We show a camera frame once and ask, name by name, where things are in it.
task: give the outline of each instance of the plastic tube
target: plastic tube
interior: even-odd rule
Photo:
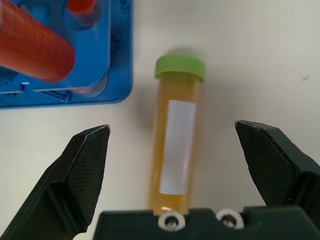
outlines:
[[[103,90],[107,86],[107,83],[108,83],[108,75],[105,74],[102,78],[100,78],[98,81],[96,81],[92,85],[88,87],[72,89],[71,91],[77,94],[81,94],[87,98],[94,98],[103,92]]]
[[[0,1],[0,66],[55,83],[74,62],[70,43],[8,0]]]
[[[90,28],[101,18],[104,0],[69,0],[66,8],[80,25]]]
[[[196,106],[205,65],[190,55],[170,54],[158,59],[155,75],[159,92],[149,207],[155,215],[187,214]]]

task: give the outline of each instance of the white label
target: white label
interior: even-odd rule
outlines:
[[[169,101],[159,192],[183,195],[188,190],[196,104]]]

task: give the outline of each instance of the textured gripper pad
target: textured gripper pad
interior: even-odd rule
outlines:
[[[263,128],[237,122],[236,131],[252,180],[267,206],[287,200],[295,170]]]
[[[91,224],[104,178],[109,127],[89,135],[67,180],[85,224]]]

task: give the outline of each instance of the orange tube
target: orange tube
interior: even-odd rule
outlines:
[[[55,83],[74,62],[70,43],[9,0],[0,0],[0,66]]]
[[[66,8],[79,24],[90,28],[99,21],[103,14],[104,0],[69,0]]]

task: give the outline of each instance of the transparent plastic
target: transparent plastic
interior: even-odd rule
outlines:
[[[153,146],[153,165],[151,170],[151,185],[149,196],[149,207],[153,210],[155,215],[161,215],[166,211],[178,211],[182,214],[187,214],[189,209],[189,194],[190,194],[190,181],[192,172],[192,145],[190,148],[182,149],[190,159],[176,159],[172,157],[170,161],[183,161],[183,178],[186,181],[186,192],[183,194],[164,194],[161,193],[162,178],[168,181],[168,178],[173,176],[163,176],[164,158],[165,158],[165,145],[166,131],[168,127],[169,105],[171,101],[178,101],[179,103],[196,104],[198,101],[200,80],[198,77],[182,72],[167,72],[162,73],[159,77],[159,90],[158,90],[158,104],[154,125],[154,146]]]
[[[0,1],[0,66],[55,83],[75,62],[73,47],[9,0]]]
[[[97,82],[88,87],[73,89],[72,92],[81,94],[88,98],[94,98],[98,96],[106,88],[108,83],[108,75],[104,75]]]

